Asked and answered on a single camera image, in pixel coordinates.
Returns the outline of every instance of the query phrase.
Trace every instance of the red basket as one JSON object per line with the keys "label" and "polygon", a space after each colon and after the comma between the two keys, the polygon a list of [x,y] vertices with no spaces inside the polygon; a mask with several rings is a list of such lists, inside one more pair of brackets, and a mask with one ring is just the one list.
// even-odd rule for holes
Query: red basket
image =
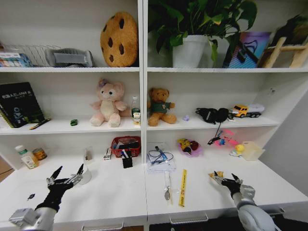
{"label": "red basket", "polygon": [[113,153],[116,157],[120,158],[121,157],[121,151],[122,149],[114,149],[113,147],[116,146],[119,142],[123,144],[129,144],[129,143],[134,143],[134,142],[139,143],[138,148],[131,148],[131,156],[136,157],[139,155],[141,152],[141,139],[139,136],[123,136],[123,137],[115,137],[114,140],[111,142],[111,153]]}

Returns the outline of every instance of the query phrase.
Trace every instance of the toy truck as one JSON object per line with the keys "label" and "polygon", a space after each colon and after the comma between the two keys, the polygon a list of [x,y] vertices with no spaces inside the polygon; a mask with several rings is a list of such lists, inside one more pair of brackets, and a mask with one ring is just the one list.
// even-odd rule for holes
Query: toy truck
{"label": "toy truck", "polygon": [[250,104],[248,106],[237,104],[234,106],[232,114],[239,118],[258,118],[264,110],[265,107],[260,104]]}

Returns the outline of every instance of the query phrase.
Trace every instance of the brown teddy bear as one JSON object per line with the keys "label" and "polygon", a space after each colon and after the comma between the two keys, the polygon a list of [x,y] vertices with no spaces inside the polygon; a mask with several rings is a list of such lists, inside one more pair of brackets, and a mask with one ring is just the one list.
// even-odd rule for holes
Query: brown teddy bear
{"label": "brown teddy bear", "polygon": [[151,109],[151,117],[148,121],[150,126],[157,126],[159,119],[174,124],[177,117],[174,114],[167,114],[167,109],[174,108],[175,103],[167,103],[169,91],[162,88],[150,89],[151,101],[147,102],[147,107]]}

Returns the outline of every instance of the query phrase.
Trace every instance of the green shirt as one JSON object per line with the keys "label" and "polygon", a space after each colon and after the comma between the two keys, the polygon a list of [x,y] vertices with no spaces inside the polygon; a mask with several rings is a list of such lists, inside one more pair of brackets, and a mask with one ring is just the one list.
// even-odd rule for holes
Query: green shirt
{"label": "green shirt", "polygon": [[170,109],[171,103],[151,103],[151,112],[167,113],[167,109]]}

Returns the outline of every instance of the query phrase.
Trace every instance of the shelf board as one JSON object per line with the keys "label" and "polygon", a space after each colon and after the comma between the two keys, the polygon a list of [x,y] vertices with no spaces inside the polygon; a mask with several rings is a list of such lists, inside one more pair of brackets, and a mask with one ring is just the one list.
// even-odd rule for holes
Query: shelf board
{"label": "shelf board", "polygon": [[[23,166],[14,171],[0,184],[0,221],[8,221],[17,209],[35,208],[42,203],[49,192],[46,177],[50,177],[59,166],[63,166],[60,179],[76,173],[82,164],[82,151],[82,148],[51,149],[37,168],[29,170]],[[111,160],[103,161],[102,156],[103,149],[94,150],[94,162],[87,165],[92,173],[91,180],[87,184],[74,186],[64,194],[60,210],[54,218],[55,224],[126,217],[139,217],[146,221],[141,155],[134,157],[133,167],[126,169],[121,158],[112,155]],[[33,193],[35,197],[27,200]]]}
{"label": "shelf board", "polygon": [[[217,128],[219,123],[209,124],[204,122],[200,116],[189,115],[189,121],[182,120],[182,116],[178,116],[178,120],[175,124],[169,124],[162,120],[159,121],[158,126],[150,127],[147,125],[147,130],[184,130],[184,129],[209,129]],[[264,116],[259,118],[234,118],[235,122],[229,122],[226,120],[221,124],[221,128],[248,128],[248,127],[266,127],[277,126],[278,122],[268,119]]]}
{"label": "shelf board", "polygon": [[[231,178],[231,173],[243,179],[244,184],[256,190],[254,198],[257,205],[276,205],[296,202],[308,202],[308,197],[272,171],[260,161],[245,161],[243,158],[229,155],[230,149],[204,147],[203,155],[189,157],[182,154],[173,144],[169,144],[174,155],[176,170],[170,173],[171,188],[174,189],[172,206],[168,205],[162,191],[165,188],[164,173],[149,173],[145,170],[146,197],[148,216],[165,214],[168,219],[172,214],[217,209],[235,209],[230,191],[218,185],[208,173],[223,171],[224,177]],[[180,182],[183,169],[187,170],[185,207],[178,206]]]}
{"label": "shelf board", "polygon": [[308,68],[173,68],[148,67],[148,72],[187,72],[187,73],[295,73],[308,72]]}
{"label": "shelf board", "polygon": [[139,72],[139,67],[0,67],[0,72]]}
{"label": "shelf board", "polygon": [[[111,128],[107,122],[99,127],[90,124],[90,118],[84,116],[55,117],[34,130],[29,130],[35,124],[26,124],[20,128],[0,128],[0,135],[35,135],[35,134],[60,134],[60,133],[92,133],[115,131],[140,131],[139,125],[134,125],[131,117],[122,117],[121,124],[117,128]],[[70,120],[78,119],[78,125],[70,126]]]}

